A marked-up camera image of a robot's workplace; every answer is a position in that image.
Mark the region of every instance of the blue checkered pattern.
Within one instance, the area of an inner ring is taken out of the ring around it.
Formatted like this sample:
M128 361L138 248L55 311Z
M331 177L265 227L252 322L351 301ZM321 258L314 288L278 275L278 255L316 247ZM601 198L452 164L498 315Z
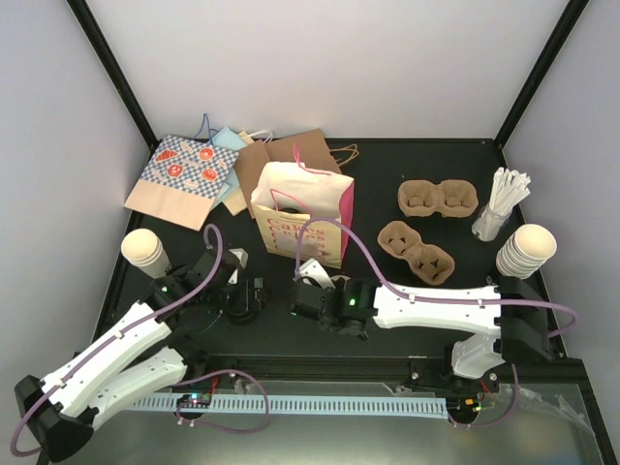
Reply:
M201 150L207 147L213 149L213 158L202 160L200 157ZM165 150L173 150L177 155L158 162L157 157ZM238 157L237 152L228 148L217 147L211 143L197 142L177 136L165 136L139 178L200 197L216 199L222 188L222 183ZM170 176L168 169L172 165L183 167L183 173L178 177ZM213 181L204 179L202 172L205 170L214 170L217 172L217 178Z

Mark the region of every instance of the white wall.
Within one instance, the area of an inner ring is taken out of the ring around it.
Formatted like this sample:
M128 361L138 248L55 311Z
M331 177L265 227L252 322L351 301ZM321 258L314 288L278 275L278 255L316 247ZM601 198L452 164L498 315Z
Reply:
M494 138L567 0L89 0L155 133Z
M87 345L147 148L66 2L2 7L0 463L28 464L13 387Z
M620 453L620 3L590 2L507 146L532 175L528 221L548 226L558 254L544 268L553 300L577 309L566 335L585 359Z

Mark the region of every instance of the white cable tray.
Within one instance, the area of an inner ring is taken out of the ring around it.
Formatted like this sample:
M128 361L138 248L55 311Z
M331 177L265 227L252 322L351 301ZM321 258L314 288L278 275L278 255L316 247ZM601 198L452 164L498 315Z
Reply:
M175 412L176 400L182 396L179 393L154 392L126 410ZM263 414L264 400L261 395L215 394L208 409L187 407L181 412ZM417 397L269 395L269 412L274 415L448 418L446 399Z

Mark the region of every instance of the red wire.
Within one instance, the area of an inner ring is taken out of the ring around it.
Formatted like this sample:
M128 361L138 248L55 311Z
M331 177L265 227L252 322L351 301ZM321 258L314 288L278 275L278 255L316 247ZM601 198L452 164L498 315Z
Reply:
M491 394L491 397L495 398L495 394L493 394L493 392L491 392L491 389L488 388L488 386L486 385L486 383L483 380L480 380L480 385L484 389L484 392L488 392L489 394Z
M215 388L217 388L217 384L219 382L219 377L215 377L211 379L211 395L215 393Z

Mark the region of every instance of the stack of paper cups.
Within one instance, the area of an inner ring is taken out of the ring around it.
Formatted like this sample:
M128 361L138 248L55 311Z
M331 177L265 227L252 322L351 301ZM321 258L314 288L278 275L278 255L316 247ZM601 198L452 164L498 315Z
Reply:
M171 269L162 241L151 230L131 231L123 239L120 251L130 264L153 279L166 276Z
M504 276L525 279L553 257L558 244L553 234L539 225L523 225L506 241L495 264Z

